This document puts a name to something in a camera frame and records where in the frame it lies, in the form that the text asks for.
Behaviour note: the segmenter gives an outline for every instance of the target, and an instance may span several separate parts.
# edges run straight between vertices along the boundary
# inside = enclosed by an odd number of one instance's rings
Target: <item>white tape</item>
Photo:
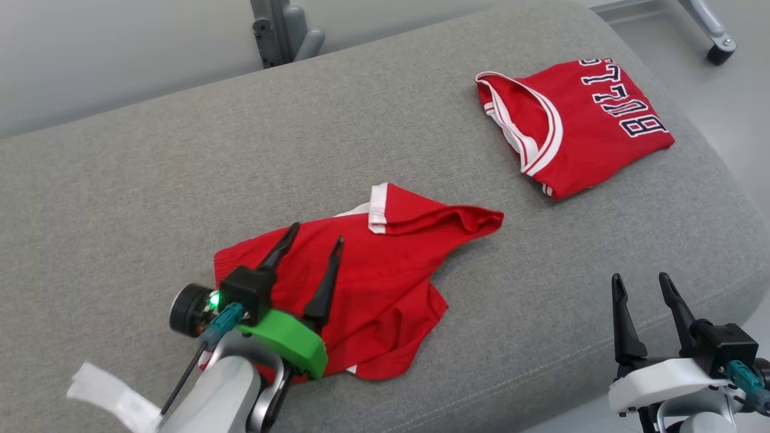
[[[132,433],[156,433],[163,417],[150,400],[107,371],[85,362],[72,377],[67,398],[85,401],[115,415]]]

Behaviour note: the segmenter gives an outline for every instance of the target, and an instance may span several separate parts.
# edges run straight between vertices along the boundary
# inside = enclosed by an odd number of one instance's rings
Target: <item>green led light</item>
[[[219,306],[219,292],[214,292],[213,295],[209,298],[209,305],[212,309],[216,309],[217,306]]]

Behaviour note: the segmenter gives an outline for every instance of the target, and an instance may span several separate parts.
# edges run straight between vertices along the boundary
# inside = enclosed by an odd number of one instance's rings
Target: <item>folded red jersey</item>
[[[674,144],[650,101],[611,59],[560,63],[526,78],[476,76],[479,99],[521,172],[559,200]]]
[[[338,236],[345,237],[330,321],[322,333],[329,354],[325,375],[348,370],[378,380],[404,373],[447,309],[430,275],[454,248],[493,233],[504,217],[475,206],[447,206],[389,183],[373,186],[370,200],[336,217],[303,223],[278,267],[273,306],[302,315],[326,271],[330,248]],[[285,232],[218,252],[217,284],[239,265],[259,265]]]

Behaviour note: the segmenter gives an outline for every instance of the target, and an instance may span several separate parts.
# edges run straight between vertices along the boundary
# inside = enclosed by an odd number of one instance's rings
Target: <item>gray fabric seat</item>
[[[600,57],[677,142],[554,203],[474,76]],[[523,2],[1,141],[0,431],[121,431],[64,399],[83,361],[162,404],[194,352],[169,305],[217,250],[386,181],[507,218],[434,276],[450,307],[403,377],[297,386],[277,432],[516,431],[607,390],[614,272],[652,355],[677,348],[658,272],[715,323],[770,280],[762,218],[661,84],[589,10]]]

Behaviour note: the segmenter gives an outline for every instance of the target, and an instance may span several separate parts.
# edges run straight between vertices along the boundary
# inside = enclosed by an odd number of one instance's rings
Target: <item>white wall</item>
[[[518,1],[293,3],[331,52]],[[249,0],[0,0],[0,138],[256,71],[252,22]]]
[[[522,0],[292,0],[310,28],[326,31],[322,52],[397,35],[473,12]],[[565,0],[588,8],[627,0]]]

